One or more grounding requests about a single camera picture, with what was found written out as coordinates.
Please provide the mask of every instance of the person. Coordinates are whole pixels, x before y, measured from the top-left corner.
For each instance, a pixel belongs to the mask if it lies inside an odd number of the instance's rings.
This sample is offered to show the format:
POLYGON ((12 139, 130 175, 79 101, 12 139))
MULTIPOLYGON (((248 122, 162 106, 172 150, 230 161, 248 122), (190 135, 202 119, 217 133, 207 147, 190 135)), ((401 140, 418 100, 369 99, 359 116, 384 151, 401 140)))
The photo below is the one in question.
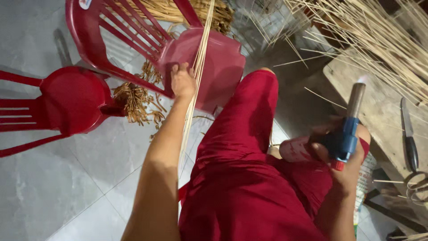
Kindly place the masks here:
POLYGON ((319 143, 306 147, 315 157, 303 162, 267 154, 278 98, 267 68, 243 78, 199 144, 177 220, 178 157, 195 93, 187 69, 172 68, 175 101, 147 151, 122 240, 355 240, 357 179, 370 134, 358 126, 360 141, 341 172, 330 168, 319 143))

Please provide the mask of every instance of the knife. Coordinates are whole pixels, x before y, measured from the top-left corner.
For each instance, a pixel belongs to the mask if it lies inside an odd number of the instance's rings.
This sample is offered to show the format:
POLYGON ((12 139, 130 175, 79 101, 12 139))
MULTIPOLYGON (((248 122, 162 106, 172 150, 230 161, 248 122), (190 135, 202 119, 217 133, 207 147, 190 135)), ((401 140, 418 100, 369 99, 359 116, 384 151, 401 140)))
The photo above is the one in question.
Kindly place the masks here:
POLYGON ((416 149, 415 140, 413 139, 413 127, 406 102, 406 98, 403 97, 401 99, 401 116, 404 122, 404 133, 406 134, 404 144, 407 162, 409 163, 411 171, 415 173, 419 168, 418 150, 416 149))

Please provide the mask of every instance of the chair seat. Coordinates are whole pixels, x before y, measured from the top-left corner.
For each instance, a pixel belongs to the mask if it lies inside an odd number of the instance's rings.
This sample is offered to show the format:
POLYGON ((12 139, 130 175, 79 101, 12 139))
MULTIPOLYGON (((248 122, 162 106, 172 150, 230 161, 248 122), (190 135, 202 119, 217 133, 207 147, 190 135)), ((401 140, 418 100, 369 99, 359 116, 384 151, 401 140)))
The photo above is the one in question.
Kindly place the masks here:
POLYGON ((73 135, 96 128, 107 116, 100 107, 111 104, 105 81, 80 67, 66 67, 49 75, 40 85, 37 98, 45 107, 50 129, 73 135))
MULTIPOLYGON (((159 60, 164 86, 171 86, 168 70, 172 65, 183 62, 193 65, 202 33, 202 28, 190 28, 167 46, 159 60)), ((241 81, 244 66, 245 57, 241 55, 241 44, 216 31, 210 31, 195 107, 213 114, 218 105, 224 106, 241 81)))

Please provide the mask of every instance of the hand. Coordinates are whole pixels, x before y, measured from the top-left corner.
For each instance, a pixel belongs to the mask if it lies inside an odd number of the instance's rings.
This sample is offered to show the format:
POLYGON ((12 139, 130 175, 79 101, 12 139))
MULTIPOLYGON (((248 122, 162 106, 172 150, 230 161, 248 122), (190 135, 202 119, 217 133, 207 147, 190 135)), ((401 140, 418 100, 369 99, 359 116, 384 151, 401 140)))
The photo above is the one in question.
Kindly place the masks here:
MULTIPOLYGON (((328 125, 314 128, 314 135, 325 135, 337 128, 341 122, 341 117, 333 117, 332 121, 328 125)), ((360 143, 360 138, 370 144, 370 134, 367 128, 364 126, 358 125, 355 136, 358 137, 357 146, 355 148, 355 152, 351 155, 348 162, 345 163, 344 169, 342 171, 330 169, 332 177, 335 181, 334 184, 339 186, 345 195, 355 193, 360 167, 364 161, 364 149, 360 143)), ((328 150, 325 146, 315 142, 312 143, 312 148, 322 161, 327 163, 328 166, 331 166, 331 160, 328 156, 328 150)))
POLYGON ((177 99, 184 98, 191 100, 196 90, 196 80, 193 76, 193 68, 187 72, 189 63, 182 63, 172 67, 171 71, 171 87, 177 99))

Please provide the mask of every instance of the sticker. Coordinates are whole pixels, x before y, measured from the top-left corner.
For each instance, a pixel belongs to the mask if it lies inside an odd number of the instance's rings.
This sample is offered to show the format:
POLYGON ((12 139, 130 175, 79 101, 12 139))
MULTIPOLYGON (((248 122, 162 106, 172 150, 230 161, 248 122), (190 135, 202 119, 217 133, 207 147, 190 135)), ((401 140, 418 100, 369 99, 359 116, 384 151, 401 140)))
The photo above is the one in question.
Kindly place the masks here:
POLYGON ((87 10, 89 8, 89 5, 91 5, 92 0, 79 0, 79 5, 84 10, 87 10))

